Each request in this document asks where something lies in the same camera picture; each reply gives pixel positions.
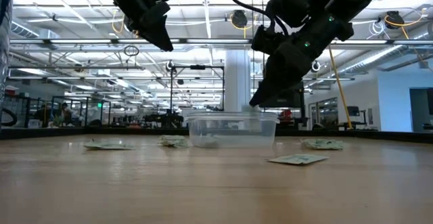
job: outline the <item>support column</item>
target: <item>support column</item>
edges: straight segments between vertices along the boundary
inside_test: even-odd
[[[241,112],[248,105],[250,92],[250,56],[246,50],[228,50],[225,54],[224,111]]]

